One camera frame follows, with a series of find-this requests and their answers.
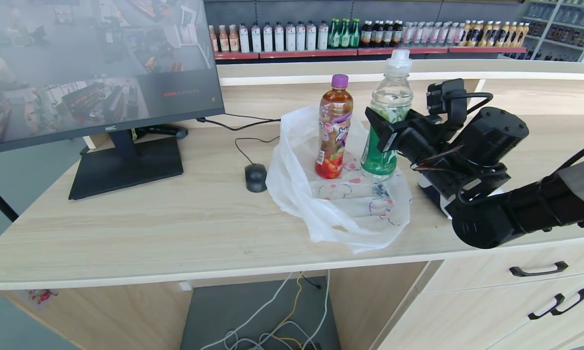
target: computer mouse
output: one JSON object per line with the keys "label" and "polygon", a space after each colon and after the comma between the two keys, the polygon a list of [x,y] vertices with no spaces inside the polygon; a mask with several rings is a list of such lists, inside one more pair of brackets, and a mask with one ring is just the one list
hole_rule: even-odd
{"label": "computer mouse", "polygon": [[245,182],[251,192],[264,192],[266,190],[266,167],[264,164],[249,164],[245,166]]}

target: yellow cable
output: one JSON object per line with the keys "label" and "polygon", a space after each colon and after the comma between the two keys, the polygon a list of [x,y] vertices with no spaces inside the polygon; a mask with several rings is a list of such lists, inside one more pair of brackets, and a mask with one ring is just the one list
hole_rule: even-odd
{"label": "yellow cable", "polygon": [[[296,277],[296,284],[298,285],[298,292],[296,292],[296,297],[294,298],[294,306],[292,307],[292,311],[290,312],[290,314],[288,316],[285,317],[285,319],[283,319],[283,321],[281,321],[281,322],[279,322],[279,324],[277,324],[277,327],[275,327],[275,329],[278,328],[279,326],[281,326],[281,324],[286,323],[286,321],[288,321],[290,319],[290,317],[292,317],[292,315],[296,311],[296,302],[298,301],[298,296],[301,295],[301,291],[303,290],[303,286],[301,286],[301,283],[299,281],[302,276],[303,276],[303,272],[301,271],[298,274],[298,277]],[[291,341],[294,341],[296,344],[298,344],[298,348],[299,349],[303,348],[303,345],[301,345],[301,342],[298,341],[298,340],[296,340],[296,339],[294,339],[294,338],[291,338],[291,337],[278,337],[278,336],[275,336],[275,335],[273,335],[273,337],[275,337],[276,339],[279,339],[279,340],[291,340]]]}

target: drawer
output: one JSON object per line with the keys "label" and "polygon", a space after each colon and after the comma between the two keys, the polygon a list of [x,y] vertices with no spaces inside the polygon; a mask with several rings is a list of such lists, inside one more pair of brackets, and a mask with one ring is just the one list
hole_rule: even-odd
{"label": "drawer", "polygon": [[[515,276],[517,269],[534,275]],[[584,244],[510,253],[489,250],[474,257],[445,260],[422,293],[501,286],[579,273],[584,273]]]}

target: cabinet door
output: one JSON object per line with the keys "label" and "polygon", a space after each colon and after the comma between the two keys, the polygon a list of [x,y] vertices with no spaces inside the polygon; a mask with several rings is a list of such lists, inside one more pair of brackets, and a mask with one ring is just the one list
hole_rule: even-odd
{"label": "cabinet door", "polygon": [[580,275],[419,294],[378,349],[486,349],[526,324],[529,313],[550,308],[556,293],[568,293],[583,281],[584,275]]}
{"label": "cabinet door", "polygon": [[549,350],[578,336],[584,331],[584,297],[580,296],[581,290],[584,290],[584,282],[564,294],[565,301],[558,306],[558,310],[562,312],[574,305],[567,312],[557,316],[547,314],[540,319],[528,321],[490,350]]}

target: purple bottle cap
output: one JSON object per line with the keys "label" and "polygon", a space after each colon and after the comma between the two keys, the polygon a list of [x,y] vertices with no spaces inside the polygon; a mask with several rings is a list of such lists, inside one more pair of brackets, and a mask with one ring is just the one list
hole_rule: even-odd
{"label": "purple bottle cap", "polygon": [[348,87],[348,75],[346,74],[336,74],[331,78],[331,86],[334,88],[347,88]]}

